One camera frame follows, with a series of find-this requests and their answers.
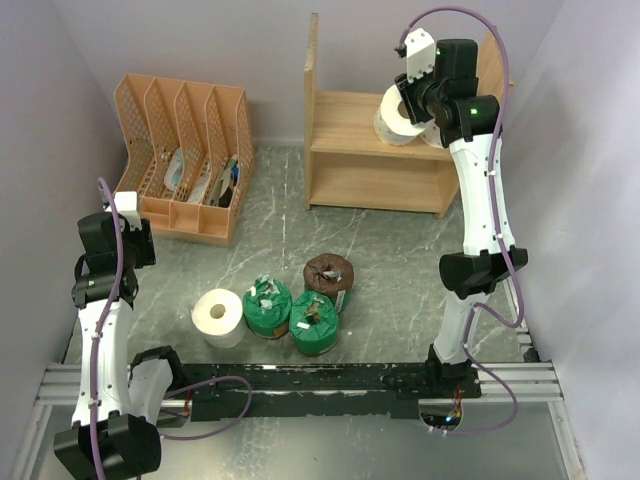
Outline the orange plastic file organizer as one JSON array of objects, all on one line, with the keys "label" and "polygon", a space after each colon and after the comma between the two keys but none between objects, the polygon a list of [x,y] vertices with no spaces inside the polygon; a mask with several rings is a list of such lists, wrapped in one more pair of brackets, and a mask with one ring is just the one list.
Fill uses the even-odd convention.
[{"label": "orange plastic file organizer", "polygon": [[[119,190],[137,192],[140,214],[157,235],[230,245],[255,164],[244,89],[128,73],[114,100],[128,153]],[[178,147],[183,172],[169,197],[163,180]],[[230,205],[188,203],[204,162],[212,165],[209,194],[233,155],[238,156],[239,179]]]}]

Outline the brown roll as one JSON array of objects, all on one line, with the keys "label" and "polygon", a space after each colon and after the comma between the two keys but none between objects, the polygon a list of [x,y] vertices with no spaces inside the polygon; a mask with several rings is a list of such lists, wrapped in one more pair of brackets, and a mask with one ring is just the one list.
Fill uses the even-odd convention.
[{"label": "brown roll", "polygon": [[344,257],[323,253],[310,259],[303,269],[306,290],[326,296],[337,313],[349,303],[355,274],[353,265]]}]

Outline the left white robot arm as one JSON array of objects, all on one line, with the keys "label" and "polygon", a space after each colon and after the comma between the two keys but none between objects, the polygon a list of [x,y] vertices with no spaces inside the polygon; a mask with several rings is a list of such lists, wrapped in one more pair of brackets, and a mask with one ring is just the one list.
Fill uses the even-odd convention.
[{"label": "left white robot arm", "polygon": [[54,454],[75,479],[135,479],[159,468],[161,403],[184,392],[187,375],[170,346],[127,356],[135,272],[156,261],[149,221],[103,212],[79,220],[78,231],[85,252],[72,299],[81,380],[71,427],[55,435]]}]

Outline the white roll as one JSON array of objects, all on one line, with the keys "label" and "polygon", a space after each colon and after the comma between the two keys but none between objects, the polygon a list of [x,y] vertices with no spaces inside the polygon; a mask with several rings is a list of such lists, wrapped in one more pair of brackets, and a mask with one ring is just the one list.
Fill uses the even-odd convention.
[{"label": "white roll", "polygon": [[412,124],[409,118],[401,114],[400,107],[403,105],[399,89],[392,85],[384,93],[374,118],[375,132],[385,144],[404,146],[427,130],[426,123]]},{"label": "white roll", "polygon": [[205,293],[196,302],[191,318],[198,332],[217,348],[235,347],[247,329],[240,297],[226,289]]},{"label": "white roll", "polygon": [[442,131],[434,122],[429,122],[419,138],[433,148],[448,150],[447,130]]}]

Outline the stationery in organizer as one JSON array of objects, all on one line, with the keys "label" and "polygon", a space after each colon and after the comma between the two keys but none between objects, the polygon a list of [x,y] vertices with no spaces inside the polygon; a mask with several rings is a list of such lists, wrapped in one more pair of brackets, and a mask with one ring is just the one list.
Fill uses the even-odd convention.
[{"label": "stationery in organizer", "polygon": [[[172,155],[169,166],[164,175],[164,186],[167,189],[169,197],[177,190],[179,181],[181,180],[184,166],[184,157],[182,150],[178,147]],[[209,206],[218,206],[227,208],[233,196],[233,189],[239,179],[238,156],[233,155],[228,162],[227,167],[217,178],[212,191],[207,194],[206,188],[212,178],[212,165],[209,160],[204,162],[203,170],[196,179],[191,193],[187,199],[188,203],[196,204],[204,202]]]}]

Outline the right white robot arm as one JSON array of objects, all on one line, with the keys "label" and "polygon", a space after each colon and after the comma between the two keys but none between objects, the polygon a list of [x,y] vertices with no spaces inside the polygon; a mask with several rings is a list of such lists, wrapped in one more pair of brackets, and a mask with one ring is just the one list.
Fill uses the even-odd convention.
[{"label": "right white robot arm", "polygon": [[464,215],[461,252],[439,261],[448,292],[444,319],[429,350],[426,390],[443,398],[474,378],[468,356],[475,313],[496,286],[528,261],[516,245],[503,196],[500,153],[501,105],[478,92],[478,45],[470,39],[434,40],[411,32],[398,54],[407,62],[395,79],[414,126],[432,122],[454,161]]}]

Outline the aluminium rail frame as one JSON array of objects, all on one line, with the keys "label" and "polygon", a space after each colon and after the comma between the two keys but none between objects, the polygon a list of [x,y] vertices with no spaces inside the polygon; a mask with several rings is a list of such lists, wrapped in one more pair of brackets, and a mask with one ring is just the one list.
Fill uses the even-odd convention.
[{"label": "aluminium rail frame", "polygon": [[[464,399],[463,404],[508,404],[524,406],[527,403],[545,404],[552,416],[552,423],[567,475],[571,479],[583,479],[585,468],[573,435],[570,422],[563,405],[561,391],[555,368],[550,362],[493,363],[482,367],[470,364],[478,373],[481,396],[477,399]],[[209,386],[209,380],[189,384],[186,393],[176,401],[166,400],[164,408],[179,409],[188,406],[192,414],[192,391]],[[432,415],[435,408],[447,406],[443,402],[422,400],[419,402],[419,417]]]}]

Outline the green roll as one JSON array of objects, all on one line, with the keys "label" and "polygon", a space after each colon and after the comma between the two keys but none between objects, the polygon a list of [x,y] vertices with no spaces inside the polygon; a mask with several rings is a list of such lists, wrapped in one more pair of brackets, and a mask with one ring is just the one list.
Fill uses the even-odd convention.
[{"label": "green roll", "polygon": [[288,332],[292,303],[289,289],[268,274],[257,277],[242,298],[243,314],[249,329],[269,340],[278,339]]},{"label": "green roll", "polygon": [[291,307],[289,332],[295,347],[306,356],[319,356],[339,340],[340,320],[331,300],[305,291]]}]

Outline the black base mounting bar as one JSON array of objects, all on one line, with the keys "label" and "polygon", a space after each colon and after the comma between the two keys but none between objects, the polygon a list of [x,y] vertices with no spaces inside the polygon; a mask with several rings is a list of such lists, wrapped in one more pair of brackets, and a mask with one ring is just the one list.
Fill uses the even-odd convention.
[{"label": "black base mounting bar", "polygon": [[235,418],[245,406],[248,418],[383,415],[417,419],[419,402],[450,405],[459,389],[464,399],[481,396],[478,373],[470,363],[450,371],[435,362],[266,365],[186,363],[185,386],[223,376],[223,381],[189,395],[195,422]]}]

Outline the wooden two-tier shelf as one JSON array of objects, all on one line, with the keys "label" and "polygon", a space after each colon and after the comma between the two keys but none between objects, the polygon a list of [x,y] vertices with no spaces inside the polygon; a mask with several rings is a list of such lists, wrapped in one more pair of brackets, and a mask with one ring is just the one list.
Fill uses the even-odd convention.
[{"label": "wooden two-tier shelf", "polygon": [[[404,146],[383,143],[375,132],[374,118],[386,91],[371,94],[318,89],[318,24],[319,18],[314,16],[304,72],[306,205],[443,216],[460,194],[450,152],[426,145],[419,137]],[[493,32],[483,42],[475,42],[478,92],[496,96],[502,106],[509,80],[501,70],[500,44]],[[400,59],[389,87],[406,71],[406,61]]]}]

